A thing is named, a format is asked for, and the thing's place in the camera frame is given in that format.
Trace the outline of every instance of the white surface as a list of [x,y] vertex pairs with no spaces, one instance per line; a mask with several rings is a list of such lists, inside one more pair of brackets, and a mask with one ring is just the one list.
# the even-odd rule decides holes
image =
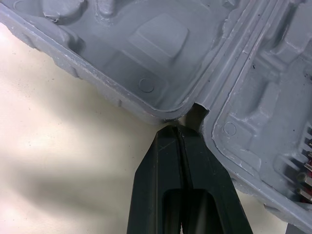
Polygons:
[[[162,126],[105,101],[0,24],[0,234],[126,233],[136,168]],[[239,193],[254,234],[286,223]]]

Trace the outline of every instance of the metal tool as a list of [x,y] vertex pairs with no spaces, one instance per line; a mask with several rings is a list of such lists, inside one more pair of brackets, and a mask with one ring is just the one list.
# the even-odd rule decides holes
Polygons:
[[312,148],[312,139],[310,139],[307,144],[310,146],[310,148]]
[[306,156],[309,157],[310,159],[312,159],[312,151],[308,151],[308,152],[306,153]]
[[306,169],[308,169],[308,170],[312,173],[312,166],[311,166],[310,164],[305,163],[305,164],[304,164],[304,167],[305,167]]
[[312,202],[312,196],[306,191],[299,189],[299,188],[297,188],[295,191],[297,194],[303,196],[308,202]]
[[307,173],[298,174],[297,180],[299,183],[306,184],[312,187],[312,178],[309,177]]
[[160,130],[136,171],[127,234],[252,234],[232,180],[200,135]]

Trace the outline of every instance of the tool case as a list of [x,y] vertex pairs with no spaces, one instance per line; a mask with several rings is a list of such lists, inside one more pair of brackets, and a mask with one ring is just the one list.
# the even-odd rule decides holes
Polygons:
[[1,0],[0,21],[149,123],[201,105],[235,187],[312,234],[312,1]]

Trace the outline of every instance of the plastic tray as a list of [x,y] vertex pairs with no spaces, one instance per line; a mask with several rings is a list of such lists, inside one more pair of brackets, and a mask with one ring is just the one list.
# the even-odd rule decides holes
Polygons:
[[0,21],[112,103],[159,123],[198,103],[236,187],[312,234],[294,193],[312,138],[312,2],[2,0]]

